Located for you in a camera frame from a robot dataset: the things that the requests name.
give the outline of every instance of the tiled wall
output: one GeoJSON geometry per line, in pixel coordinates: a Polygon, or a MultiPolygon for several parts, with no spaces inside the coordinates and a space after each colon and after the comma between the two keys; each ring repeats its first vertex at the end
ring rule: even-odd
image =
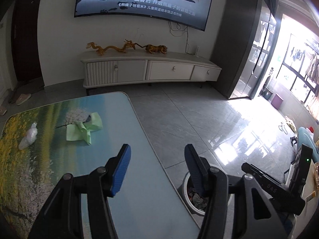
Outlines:
{"type": "Polygon", "coordinates": [[[274,93],[270,98],[270,101],[276,93],[283,98],[284,101],[279,110],[284,116],[288,116],[293,120],[297,129],[299,127],[309,128],[310,126],[314,128],[314,141],[316,142],[319,137],[319,126],[306,107],[293,95],[291,91],[284,87],[275,78],[270,81],[268,88],[274,93]]]}

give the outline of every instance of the pink stool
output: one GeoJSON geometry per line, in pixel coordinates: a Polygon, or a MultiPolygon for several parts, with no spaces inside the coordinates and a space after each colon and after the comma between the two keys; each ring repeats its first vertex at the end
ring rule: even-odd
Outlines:
{"type": "Polygon", "coordinates": [[[279,109],[283,101],[284,100],[276,93],[275,97],[272,99],[272,106],[274,106],[275,109],[279,109]]]}

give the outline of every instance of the golden dragon figurine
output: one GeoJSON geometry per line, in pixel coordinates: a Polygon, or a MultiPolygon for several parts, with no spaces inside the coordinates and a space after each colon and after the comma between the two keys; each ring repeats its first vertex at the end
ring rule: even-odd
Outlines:
{"type": "Polygon", "coordinates": [[[138,43],[134,43],[134,45],[138,45],[141,48],[145,48],[145,50],[151,54],[154,54],[155,52],[161,52],[162,54],[166,54],[167,53],[167,47],[164,45],[160,45],[160,46],[153,46],[151,44],[148,44],[146,46],[141,46],[138,43]]]}
{"type": "Polygon", "coordinates": [[[94,42],[90,42],[87,44],[87,48],[93,48],[93,49],[97,49],[97,53],[99,56],[102,56],[106,50],[108,50],[109,48],[115,49],[118,52],[121,53],[126,53],[126,49],[127,48],[134,48],[135,49],[135,44],[131,41],[131,40],[125,40],[124,42],[124,46],[122,48],[118,48],[115,46],[107,46],[106,48],[102,48],[101,46],[97,46],[94,42]]]}

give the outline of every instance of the cabinet drawer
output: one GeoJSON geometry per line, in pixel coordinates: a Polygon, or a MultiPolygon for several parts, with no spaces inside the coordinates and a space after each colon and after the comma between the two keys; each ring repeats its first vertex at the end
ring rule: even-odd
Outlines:
{"type": "Polygon", "coordinates": [[[166,62],[150,62],[150,80],[189,80],[194,65],[166,62]]]}
{"type": "Polygon", "coordinates": [[[191,80],[196,81],[217,81],[221,69],[195,66],[191,80]]]}
{"type": "Polygon", "coordinates": [[[117,81],[143,81],[145,80],[145,72],[145,60],[119,60],[117,81]]]}

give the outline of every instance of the green paper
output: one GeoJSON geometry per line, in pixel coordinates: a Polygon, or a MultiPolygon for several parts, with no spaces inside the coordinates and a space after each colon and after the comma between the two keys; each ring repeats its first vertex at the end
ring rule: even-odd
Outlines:
{"type": "Polygon", "coordinates": [[[83,123],[81,121],[66,126],[66,140],[77,141],[84,140],[88,145],[91,144],[91,132],[103,129],[101,117],[97,112],[90,114],[90,121],[83,123]]]}

